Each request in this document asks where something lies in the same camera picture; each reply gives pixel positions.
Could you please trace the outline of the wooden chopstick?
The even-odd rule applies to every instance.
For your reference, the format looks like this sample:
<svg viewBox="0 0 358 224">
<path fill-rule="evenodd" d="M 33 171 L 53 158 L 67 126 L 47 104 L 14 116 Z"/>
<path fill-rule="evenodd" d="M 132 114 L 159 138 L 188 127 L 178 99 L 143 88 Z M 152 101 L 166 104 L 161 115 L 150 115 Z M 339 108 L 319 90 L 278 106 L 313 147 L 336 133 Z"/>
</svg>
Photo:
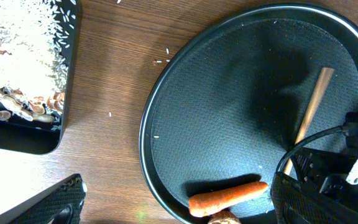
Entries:
<svg viewBox="0 0 358 224">
<path fill-rule="evenodd" d="M 306 137 L 306 133 L 311 125 L 311 122 L 318 110 L 318 107 L 323 99 L 323 96 L 328 88 L 329 82 L 333 76 L 334 69 L 323 67 L 319 74 L 318 80 L 314 87 L 312 96 L 308 103 L 308 107 L 306 109 L 305 115 L 301 122 L 300 128 L 298 130 L 298 134 L 295 140 L 295 144 L 300 143 Z"/>
</svg>

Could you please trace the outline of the orange carrot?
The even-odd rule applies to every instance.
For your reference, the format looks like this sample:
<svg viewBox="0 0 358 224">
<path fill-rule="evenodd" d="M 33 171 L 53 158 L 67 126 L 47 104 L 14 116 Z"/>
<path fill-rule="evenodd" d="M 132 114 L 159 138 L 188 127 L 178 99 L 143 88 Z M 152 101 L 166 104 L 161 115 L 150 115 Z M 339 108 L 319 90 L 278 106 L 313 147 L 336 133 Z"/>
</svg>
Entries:
<svg viewBox="0 0 358 224">
<path fill-rule="evenodd" d="M 218 213 L 238 203 L 255 199 L 269 188 L 266 182 L 251 182 L 215 192 L 197 194 L 189 198 L 189 212 L 194 217 Z"/>
</svg>

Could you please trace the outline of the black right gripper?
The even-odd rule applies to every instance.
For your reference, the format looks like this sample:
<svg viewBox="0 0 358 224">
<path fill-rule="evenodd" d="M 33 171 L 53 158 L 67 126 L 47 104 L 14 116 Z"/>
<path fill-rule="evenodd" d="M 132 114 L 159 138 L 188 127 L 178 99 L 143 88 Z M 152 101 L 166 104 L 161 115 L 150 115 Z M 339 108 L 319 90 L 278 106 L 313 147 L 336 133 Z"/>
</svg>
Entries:
<svg viewBox="0 0 358 224">
<path fill-rule="evenodd" d="M 291 160 L 300 182 L 358 213 L 358 177 L 349 177 L 356 156 L 304 147 Z"/>
</svg>

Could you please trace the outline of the brown mushroom piece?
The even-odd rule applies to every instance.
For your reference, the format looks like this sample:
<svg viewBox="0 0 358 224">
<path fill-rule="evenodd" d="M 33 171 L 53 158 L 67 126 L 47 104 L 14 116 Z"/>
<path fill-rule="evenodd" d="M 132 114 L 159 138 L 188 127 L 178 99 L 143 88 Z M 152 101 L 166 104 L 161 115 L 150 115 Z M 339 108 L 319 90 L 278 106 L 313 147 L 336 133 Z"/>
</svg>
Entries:
<svg viewBox="0 0 358 224">
<path fill-rule="evenodd" d="M 241 222 L 233 213 L 222 210 L 211 215 L 208 224 L 241 224 Z"/>
</svg>

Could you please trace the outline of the round black serving tray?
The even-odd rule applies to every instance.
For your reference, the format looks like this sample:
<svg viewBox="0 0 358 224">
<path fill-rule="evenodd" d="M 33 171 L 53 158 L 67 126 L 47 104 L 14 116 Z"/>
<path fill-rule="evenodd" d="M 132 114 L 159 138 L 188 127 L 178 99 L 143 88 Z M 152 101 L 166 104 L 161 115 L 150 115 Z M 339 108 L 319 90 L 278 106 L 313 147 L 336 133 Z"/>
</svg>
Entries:
<svg viewBox="0 0 358 224">
<path fill-rule="evenodd" d="M 334 70 L 308 129 L 358 112 L 358 27 L 301 3 L 260 6 L 198 34 L 168 63 L 146 102 L 139 132 L 145 181 L 184 223 L 192 195 L 271 182 L 295 142 L 322 68 Z"/>
</svg>

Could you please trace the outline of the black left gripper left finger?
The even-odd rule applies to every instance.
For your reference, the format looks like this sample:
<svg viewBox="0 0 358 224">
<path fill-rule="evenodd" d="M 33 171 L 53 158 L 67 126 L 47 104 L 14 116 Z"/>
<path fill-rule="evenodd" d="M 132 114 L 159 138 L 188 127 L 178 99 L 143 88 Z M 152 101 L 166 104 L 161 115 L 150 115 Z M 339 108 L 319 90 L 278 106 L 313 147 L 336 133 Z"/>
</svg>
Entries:
<svg viewBox="0 0 358 224">
<path fill-rule="evenodd" d="M 73 174 L 0 214 L 0 224 L 79 224 L 87 187 Z"/>
</svg>

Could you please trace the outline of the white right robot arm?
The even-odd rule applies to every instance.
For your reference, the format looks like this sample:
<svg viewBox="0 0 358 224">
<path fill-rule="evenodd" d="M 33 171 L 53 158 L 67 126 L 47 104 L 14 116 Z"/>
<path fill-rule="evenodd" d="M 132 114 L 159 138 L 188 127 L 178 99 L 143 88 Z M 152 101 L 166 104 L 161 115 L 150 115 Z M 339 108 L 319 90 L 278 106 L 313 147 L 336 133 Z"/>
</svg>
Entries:
<svg viewBox="0 0 358 224">
<path fill-rule="evenodd" d="M 345 152 L 306 147 L 331 134 L 344 135 Z M 278 163 L 270 195 L 278 223 L 358 223 L 358 113 L 291 147 Z"/>
</svg>

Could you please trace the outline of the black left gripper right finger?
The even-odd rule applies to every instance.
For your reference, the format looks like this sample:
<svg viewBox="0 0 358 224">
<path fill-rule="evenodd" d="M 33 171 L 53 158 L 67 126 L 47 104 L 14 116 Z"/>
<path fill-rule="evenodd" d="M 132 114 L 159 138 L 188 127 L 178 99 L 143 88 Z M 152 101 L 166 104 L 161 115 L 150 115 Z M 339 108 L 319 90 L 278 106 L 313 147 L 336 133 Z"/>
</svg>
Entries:
<svg viewBox="0 0 358 224">
<path fill-rule="evenodd" d="M 271 186 L 271 198 L 278 223 L 358 223 L 358 212 L 308 189 L 299 181 L 277 172 Z"/>
</svg>

